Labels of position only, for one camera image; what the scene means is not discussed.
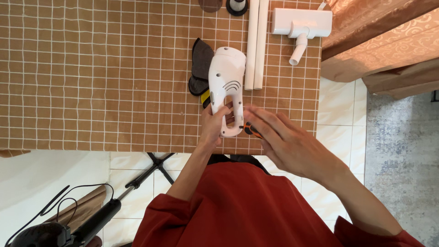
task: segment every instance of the brown curtain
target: brown curtain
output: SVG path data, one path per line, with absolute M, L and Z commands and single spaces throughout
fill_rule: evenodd
M 439 89 L 439 58 L 363 77 L 370 93 L 401 99 Z
M 350 82 L 439 57 L 438 0 L 332 0 L 321 75 Z

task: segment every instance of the white extension tube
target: white extension tube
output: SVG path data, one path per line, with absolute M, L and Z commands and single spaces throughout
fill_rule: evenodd
M 253 89 L 262 89 L 264 78 L 265 42 L 267 36 L 269 0 L 259 1 L 258 39 L 256 42 L 255 82 Z
M 245 90 L 253 90 L 255 79 L 256 39 L 258 35 L 259 0 L 251 0 L 248 18 L 247 62 L 245 64 Z
M 290 58 L 291 65 L 298 65 L 300 62 L 300 58 L 305 52 L 306 47 L 308 46 L 308 38 L 306 37 L 306 33 L 301 33 L 296 38 L 296 47 L 294 48 L 293 55 Z

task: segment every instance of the person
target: person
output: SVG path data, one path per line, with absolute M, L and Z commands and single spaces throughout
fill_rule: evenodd
M 233 122 L 227 106 L 214 115 L 211 106 L 202 112 L 197 147 L 168 192 L 146 208 L 133 247 L 423 246 L 339 158 L 282 113 L 249 105 L 244 117 L 262 134 L 263 150 L 279 169 L 333 192 L 352 223 L 339 216 L 332 233 L 286 177 L 250 163 L 207 165 L 221 144 L 223 116 Z

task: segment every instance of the table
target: table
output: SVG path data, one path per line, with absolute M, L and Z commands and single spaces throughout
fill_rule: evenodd
M 191 153 L 202 111 L 187 88 L 194 41 L 247 50 L 249 11 L 231 16 L 225 1 L 215 13 L 189 0 L 36 3 L 0 7 L 0 149 Z M 270 1 L 270 9 L 319 3 Z M 293 68 L 294 41 L 267 35 L 263 89 L 244 91 L 243 101 L 315 134 L 321 38 Z M 262 150 L 243 131 L 215 152 Z

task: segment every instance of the tiled floor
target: tiled floor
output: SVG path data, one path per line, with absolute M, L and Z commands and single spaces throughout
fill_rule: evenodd
M 317 121 L 317 139 L 343 160 L 363 183 L 366 93 L 361 79 L 344 84 L 322 78 Z M 164 153 L 156 153 L 157 157 L 163 155 Z M 171 177 L 177 178 L 189 156 L 190 154 L 179 153 L 165 161 L 164 167 Z M 339 215 L 349 219 L 340 200 L 323 186 L 279 170 L 266 156 L 256 158 L 271 174 L 290 179 L 332 230 Z M 109 183 L 115 187 L 115 195 L 120 195 L 130 179 L 151 165 L 150 158 L 144 153 L 111 152 Z M 161 172 L 155 171 L 139 189 L 132 191 L 123 200 L 120 212 L 100 233 L 104 247 L 117 247 L 132 241 L 148 203 L 154 196 L 165 193 L 169 187 L 169 182 Z

